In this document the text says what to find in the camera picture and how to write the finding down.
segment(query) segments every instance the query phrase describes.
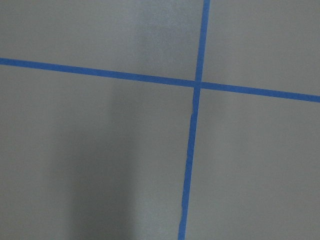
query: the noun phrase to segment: gray surface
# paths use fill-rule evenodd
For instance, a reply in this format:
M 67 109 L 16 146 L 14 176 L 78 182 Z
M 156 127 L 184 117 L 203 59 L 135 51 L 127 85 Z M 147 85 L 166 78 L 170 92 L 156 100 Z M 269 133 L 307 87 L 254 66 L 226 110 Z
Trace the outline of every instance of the gray surface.
M 318 240 L 319 103 L 203 90 L 188 240 Z
M 320 95 L 320 1 L 212 0 L 203 80 Z
M 2 58 L 195 78 L 198 0 L 1 1 Z
M 0 66 L 0 239 L 176 239 L 192 89 Z

